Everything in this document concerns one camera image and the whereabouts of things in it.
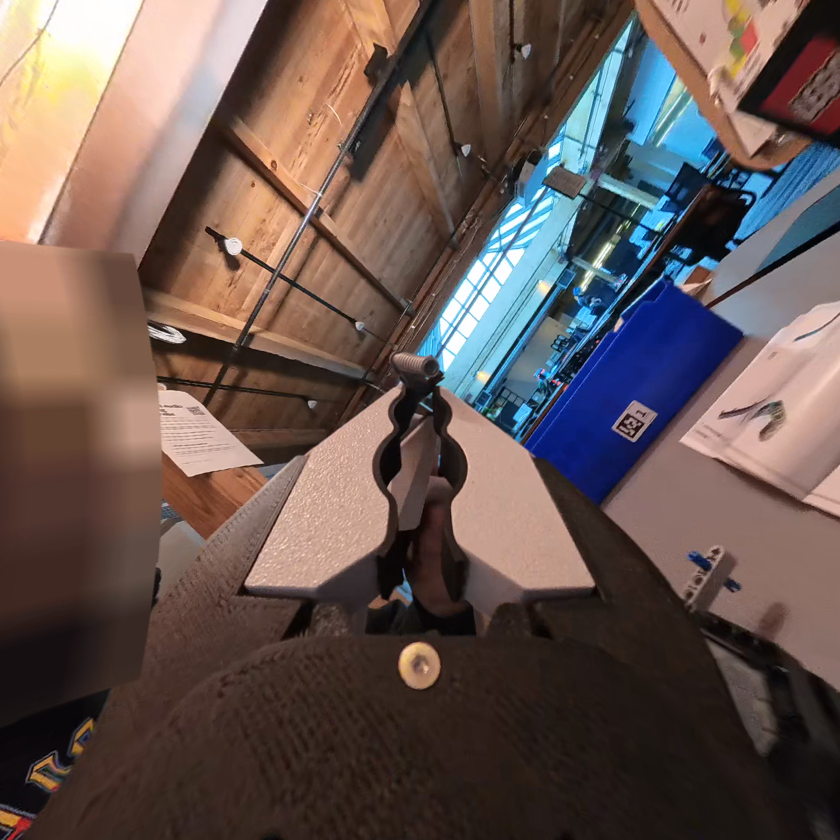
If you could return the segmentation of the person's black printed shirt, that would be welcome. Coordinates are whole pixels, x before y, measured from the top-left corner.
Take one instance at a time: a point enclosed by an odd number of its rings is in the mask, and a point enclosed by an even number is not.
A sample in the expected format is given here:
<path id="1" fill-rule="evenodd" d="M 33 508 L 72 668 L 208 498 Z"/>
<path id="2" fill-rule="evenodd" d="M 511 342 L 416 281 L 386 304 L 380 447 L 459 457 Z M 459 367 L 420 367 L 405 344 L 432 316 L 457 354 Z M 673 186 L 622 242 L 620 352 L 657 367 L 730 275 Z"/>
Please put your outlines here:
<path id="1" fill-rule="evenodd" d="M 110 689 L 1 729 L 1 838 L 26 834 L 87 747 Z"/>

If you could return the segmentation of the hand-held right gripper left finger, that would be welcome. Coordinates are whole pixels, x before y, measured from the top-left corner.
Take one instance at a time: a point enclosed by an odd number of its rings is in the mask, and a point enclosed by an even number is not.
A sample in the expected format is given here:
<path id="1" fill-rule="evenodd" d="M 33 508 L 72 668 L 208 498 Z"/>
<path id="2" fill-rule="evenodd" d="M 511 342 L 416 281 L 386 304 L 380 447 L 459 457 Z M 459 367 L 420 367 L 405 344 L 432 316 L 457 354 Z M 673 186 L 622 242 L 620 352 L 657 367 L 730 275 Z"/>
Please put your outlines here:
<path id="1" fill-rule="evenodd" d="M 398 385 L 317 445 L 245 577 L 249 595 L 365 609 L 404 582 L 389 552 L 422 517 L 422 426 L 402 435 Z"/>

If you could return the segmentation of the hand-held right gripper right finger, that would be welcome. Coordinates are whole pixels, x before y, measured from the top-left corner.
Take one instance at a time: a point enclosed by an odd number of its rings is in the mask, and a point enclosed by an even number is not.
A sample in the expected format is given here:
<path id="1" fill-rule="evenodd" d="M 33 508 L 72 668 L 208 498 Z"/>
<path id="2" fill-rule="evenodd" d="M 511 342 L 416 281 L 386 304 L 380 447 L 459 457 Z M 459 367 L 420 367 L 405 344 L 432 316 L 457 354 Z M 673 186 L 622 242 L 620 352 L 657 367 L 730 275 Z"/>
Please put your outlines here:
<path id="1" fill-rule="evenodd" d="M 595 582 L 530 453 L 449 390 L 433 393 L 451 487 L 444 580 L 473 607 L 590 595 Z"/>

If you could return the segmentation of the black ceiling box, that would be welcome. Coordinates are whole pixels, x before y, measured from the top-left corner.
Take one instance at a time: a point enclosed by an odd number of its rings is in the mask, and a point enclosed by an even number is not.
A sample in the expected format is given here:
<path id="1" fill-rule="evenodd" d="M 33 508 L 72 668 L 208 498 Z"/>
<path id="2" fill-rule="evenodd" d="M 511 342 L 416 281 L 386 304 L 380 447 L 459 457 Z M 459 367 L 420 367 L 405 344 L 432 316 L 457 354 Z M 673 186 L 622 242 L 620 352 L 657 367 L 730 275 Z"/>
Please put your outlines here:
<path id="1" fill-rule="evenodd" d="M 399 45 L 392 54 L 384 45 L 372 42 L 371 56 L 364 66 L 364 75 L 373 87 L 393 82 L 402 86 L 407 82 L 406 53 L 410 51 Z"/>

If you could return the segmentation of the dark printed toy box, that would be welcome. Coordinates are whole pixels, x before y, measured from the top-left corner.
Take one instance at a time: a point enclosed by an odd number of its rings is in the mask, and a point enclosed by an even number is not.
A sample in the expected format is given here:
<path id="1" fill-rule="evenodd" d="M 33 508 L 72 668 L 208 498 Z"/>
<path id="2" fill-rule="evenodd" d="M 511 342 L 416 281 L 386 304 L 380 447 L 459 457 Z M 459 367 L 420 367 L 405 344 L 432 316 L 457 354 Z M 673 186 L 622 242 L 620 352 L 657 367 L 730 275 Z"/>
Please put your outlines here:
<path id="1" fill-rule="evenodd" d="M 638 1 L 647 35 L 733 160 L 839 146 L 838 1 Z"/>

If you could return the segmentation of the hanging wooden sign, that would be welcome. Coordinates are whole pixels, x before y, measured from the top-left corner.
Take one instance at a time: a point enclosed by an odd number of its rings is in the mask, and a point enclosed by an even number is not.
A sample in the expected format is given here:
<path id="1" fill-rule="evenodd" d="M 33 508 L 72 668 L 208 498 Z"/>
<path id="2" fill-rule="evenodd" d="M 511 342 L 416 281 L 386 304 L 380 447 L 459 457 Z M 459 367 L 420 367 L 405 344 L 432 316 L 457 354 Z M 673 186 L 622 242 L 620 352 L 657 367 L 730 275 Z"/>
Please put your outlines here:
<path id="1" fill-rule="evenodd" d="M 587 194 L 593 186 L 593 181 L 586 175 L 574 173 L 558 165 L 546 174 L 542 185 L 573 201 Z"/>

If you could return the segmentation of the white building instruction booklet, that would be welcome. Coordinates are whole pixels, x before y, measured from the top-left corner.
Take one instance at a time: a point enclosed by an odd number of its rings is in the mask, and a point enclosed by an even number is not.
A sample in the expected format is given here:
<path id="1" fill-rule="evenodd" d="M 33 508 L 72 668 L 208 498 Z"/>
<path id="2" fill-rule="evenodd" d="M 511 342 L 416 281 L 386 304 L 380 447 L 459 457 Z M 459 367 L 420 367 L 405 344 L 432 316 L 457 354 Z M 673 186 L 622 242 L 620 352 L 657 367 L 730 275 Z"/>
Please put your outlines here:
<path id="1" fill-rule="evenodd" d="M 680 442 L 839 517 L 839 303 L 802 314 Z"/>

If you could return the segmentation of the grey spring shock absorber piece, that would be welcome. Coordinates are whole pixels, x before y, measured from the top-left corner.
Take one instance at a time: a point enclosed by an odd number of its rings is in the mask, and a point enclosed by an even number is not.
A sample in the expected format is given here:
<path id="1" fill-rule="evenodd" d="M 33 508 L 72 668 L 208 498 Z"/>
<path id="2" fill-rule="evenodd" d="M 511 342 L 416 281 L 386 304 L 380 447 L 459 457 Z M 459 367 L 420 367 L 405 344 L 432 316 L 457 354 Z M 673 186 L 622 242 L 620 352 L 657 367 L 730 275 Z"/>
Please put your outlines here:
<path id="1" fill-rule="evenodd" d="M 391 366 L 406 388 L 406 394 L 421 401 L 431 395 L 445 373 L 434 355 L 417 355 L 406 352 L 393 353 Z"/>

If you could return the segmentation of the grey toy brick beam assembly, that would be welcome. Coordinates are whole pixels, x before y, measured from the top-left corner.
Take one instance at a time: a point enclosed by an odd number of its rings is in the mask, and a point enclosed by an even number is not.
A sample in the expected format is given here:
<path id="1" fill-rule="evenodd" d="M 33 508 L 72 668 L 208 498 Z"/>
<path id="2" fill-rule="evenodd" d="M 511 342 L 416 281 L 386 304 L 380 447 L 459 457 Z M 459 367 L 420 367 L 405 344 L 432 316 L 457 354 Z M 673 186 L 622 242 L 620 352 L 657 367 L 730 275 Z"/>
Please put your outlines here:
<path id="1" fill-rule="evenodd" d="M 694 565 L 681 592 L 681 601 L 689 613 L 708 612 L 721 592 L 742 590 L 742 585 L 732 578 L 737 561 L 723 546 L 713 545 L 706 552 L 690 551 L 686 559 Z"/>

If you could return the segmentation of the white printed paper sheet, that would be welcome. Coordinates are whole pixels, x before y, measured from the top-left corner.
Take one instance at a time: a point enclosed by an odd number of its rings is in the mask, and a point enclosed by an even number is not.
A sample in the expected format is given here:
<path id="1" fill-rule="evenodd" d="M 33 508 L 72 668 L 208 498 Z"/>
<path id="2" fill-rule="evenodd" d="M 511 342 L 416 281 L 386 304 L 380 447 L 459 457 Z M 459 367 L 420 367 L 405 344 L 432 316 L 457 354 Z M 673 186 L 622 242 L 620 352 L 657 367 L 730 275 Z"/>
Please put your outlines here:
<path id="1" fill-rule="evenodd" d="M 158 399 L 162 452 L 185 476 L 263 464 L 193 396 L 159 390 Z"/>

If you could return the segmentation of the grey desk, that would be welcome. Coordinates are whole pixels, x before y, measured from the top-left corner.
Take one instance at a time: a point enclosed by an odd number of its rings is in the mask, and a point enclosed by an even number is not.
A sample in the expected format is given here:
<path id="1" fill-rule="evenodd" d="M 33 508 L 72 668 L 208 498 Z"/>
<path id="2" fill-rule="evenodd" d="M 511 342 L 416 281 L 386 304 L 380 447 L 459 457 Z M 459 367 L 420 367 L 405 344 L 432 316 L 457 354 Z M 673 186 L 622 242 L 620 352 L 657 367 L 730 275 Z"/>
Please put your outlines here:
<path id="1" fill-rule="evenodd" d="M 714 545 L 729 551 L 742 590 L 721 593 L 712 611 L 768 635 L 834 688 L 839 684 L 838 519 L 680 440 L 770 337 L 815 305 L 836 300 L 837 235 L 717 306 L 744 339 L 603 506 L 676 589 L 688 580 L 688 552 Z"/>

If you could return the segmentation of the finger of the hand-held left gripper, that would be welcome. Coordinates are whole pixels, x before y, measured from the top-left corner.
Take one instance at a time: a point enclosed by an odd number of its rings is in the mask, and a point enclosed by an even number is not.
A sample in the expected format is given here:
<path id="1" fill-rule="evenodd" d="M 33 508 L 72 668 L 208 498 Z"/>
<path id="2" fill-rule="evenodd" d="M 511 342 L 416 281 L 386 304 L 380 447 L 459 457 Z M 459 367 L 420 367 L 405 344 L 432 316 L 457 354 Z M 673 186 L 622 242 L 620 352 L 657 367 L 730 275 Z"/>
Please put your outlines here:
<path id="1" fill-rule="evenodd" d="M 836 688 L 740 625 L 701 613 L 699 629 L 759 754 L 804 749 L 838 755 Z"/>

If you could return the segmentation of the wooden ledge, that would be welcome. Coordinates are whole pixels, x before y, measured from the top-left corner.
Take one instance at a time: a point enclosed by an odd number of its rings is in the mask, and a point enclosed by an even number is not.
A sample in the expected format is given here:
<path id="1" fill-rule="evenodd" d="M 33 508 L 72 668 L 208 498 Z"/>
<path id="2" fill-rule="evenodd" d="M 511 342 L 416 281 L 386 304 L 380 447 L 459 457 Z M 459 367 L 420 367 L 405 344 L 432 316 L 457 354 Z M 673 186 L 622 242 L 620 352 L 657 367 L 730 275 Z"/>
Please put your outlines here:
<path id="1" fill-rule="evenodd" d="M 163 500 L 204 539 L 268 482 L 252 466 L 187 476 L 166 454 L 161 461 Z"/>

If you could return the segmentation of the blue plastic bin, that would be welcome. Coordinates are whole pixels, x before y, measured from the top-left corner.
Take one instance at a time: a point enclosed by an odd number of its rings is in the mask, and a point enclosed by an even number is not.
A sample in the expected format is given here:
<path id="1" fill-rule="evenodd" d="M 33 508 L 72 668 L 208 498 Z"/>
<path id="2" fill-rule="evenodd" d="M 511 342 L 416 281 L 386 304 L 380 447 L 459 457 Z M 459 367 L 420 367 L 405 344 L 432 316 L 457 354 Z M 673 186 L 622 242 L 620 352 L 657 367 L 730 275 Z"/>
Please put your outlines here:
<path id="1" fill-rule="evenodd" d="M 743 339 L 664 280 L 623 313 L 524 447 L 601 503 Z"/>

